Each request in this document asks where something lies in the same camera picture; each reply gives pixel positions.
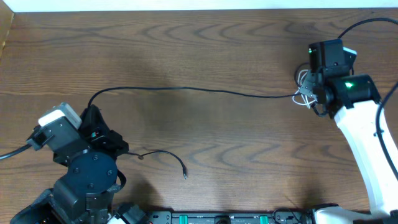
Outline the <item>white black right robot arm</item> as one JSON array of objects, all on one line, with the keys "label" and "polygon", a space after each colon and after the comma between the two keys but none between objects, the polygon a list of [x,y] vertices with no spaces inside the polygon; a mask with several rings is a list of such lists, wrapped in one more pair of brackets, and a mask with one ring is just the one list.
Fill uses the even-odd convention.
[{"label": "white black right robot arm", "polygon": [[308,46],[309,69],[299,93],[313,98],[318,116],[328,115],[346,138],[360,170],[369,198],[369,213],[338,205],[312,211],[313,223],[397,223],[397,147],[384,116],[372,78],[355,75],[357,53],[341,39]]}]

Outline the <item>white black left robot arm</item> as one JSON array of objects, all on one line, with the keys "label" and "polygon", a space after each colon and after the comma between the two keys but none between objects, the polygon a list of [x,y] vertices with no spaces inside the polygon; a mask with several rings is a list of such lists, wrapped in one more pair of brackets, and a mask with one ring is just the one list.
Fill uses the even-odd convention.
[{"label": "white black left robot arm", "polygon": [[133,203],[112,209],[115,193],[126,184],[116,159],[129,146],[108,128],[97,106],[90,105],[80,116],[66,103],[52,108],[40,118],[27,144],[36,151],[48,146],[53,161],[67,167],[67,173],[11,223],[147,222],[146,213]]}]

